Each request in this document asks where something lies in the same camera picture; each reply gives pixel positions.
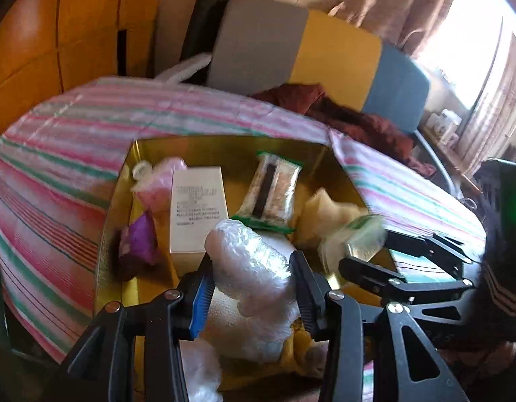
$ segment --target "bubble wrap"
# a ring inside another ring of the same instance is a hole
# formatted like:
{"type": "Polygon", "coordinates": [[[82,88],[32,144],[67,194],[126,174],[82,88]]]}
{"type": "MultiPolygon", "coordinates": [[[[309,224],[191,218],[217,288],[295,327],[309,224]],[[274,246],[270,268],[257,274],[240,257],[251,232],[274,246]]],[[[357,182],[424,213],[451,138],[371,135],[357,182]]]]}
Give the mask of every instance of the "bubble wrap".
{"type": "Polygon", "coordinates": [[[221,355],[277,361],[299,317],[288,262],[294,247],[283,234],[258,234],[227,219],[208,234],[205,248],[217,288],[202,336],[221,355]]]}
{"type": "Polygon", "coordinates": [[[238,301],[239,312],[270,323],[293,314],[295,286],[288,258],[241,222],[226,219],[210,231],[205,249],[217,288],[238,301]]]}
{"type": "Polygon", "coordinates": [[[275,362],[280,358],[284,340],[291,334],[289,325],[266,331],[261,319],[240,314],[238,301],[215,289],[208,311],[208,320],[201,337],[215,350],[229,358],[257,363],[275,362]]]}
{"type": "Polygon", "coordinates": [[[222,402],[217,392],[221,366],[215,349],[202,339],[181,340],[180,352],[189,402],[222,402]]]}

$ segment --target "purple package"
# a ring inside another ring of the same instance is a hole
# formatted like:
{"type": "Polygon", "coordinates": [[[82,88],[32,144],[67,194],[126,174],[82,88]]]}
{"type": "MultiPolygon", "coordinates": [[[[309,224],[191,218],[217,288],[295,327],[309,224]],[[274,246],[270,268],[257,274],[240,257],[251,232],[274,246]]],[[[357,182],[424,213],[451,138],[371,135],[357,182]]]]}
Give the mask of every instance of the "purple package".
{"type": "Polygon", "coordinates": [[[153,266],[162,258],[158,249],[152,212],[145,212],[120,236],[118,273],[124,280],[136,276],[146,265],[153,266]]]}

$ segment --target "table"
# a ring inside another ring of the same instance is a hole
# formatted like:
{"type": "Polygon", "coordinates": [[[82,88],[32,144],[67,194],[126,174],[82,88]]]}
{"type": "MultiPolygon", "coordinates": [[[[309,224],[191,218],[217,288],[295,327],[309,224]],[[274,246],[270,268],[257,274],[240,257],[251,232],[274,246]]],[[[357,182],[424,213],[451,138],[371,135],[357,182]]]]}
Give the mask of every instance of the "table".
{"type": "MultiPolygon", "coordinates": [[[[405,165],[316,120],[190,84],[108,77],[36,106],[0,137],[0,270],[10,310],[62,361],[90,323],[97,249],[136,139],[247,134],[328,145],[372,213],[412,235],[434,231],[480,252],[474,213],[405,165]]],[[[396,261],[407,279],[442,276],[396,261]]]]}
{"type": "Polygon", "coordinates": [[[422,127],[422,134],[429,142],[431,147],[437,152],[437,156],[444,160],[446,166],[451,169],[451,175],[459,178],[462,184],[464,184],[474,195],[481,195],[481,189],[477,186],[473,179],[470,179],[464,173],[467,170],[466,165],[459,158],[458,154],[453,149],[447,147],[443,143],[439,142],[437,136],[426,127],[422,127]]]}

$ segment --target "yellow cushion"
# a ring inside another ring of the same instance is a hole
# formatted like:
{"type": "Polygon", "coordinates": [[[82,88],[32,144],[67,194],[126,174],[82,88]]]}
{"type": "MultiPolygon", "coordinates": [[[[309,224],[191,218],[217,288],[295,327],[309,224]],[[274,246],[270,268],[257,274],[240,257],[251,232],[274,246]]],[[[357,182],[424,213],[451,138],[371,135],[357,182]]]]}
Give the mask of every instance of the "yellow cushion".
{"type": "Polygon", "coordinates": [[[289,83],[320,83],[336,103],[360,111],[380,56],[377,36],[310,10],[289,83]]]}

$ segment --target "window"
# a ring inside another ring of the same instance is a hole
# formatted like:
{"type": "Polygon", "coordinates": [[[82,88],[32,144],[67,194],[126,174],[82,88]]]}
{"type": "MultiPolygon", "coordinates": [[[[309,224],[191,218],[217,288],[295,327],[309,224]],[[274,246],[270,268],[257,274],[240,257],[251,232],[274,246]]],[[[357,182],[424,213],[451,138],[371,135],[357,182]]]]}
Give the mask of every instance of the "window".
{"type": "Polygon", "coordinates": [[[516,36],[516,15],[505,0],[454,0],[417,58],[439,72],[468,109],[480,94],[495,56],[503,17],[516,36]]]}

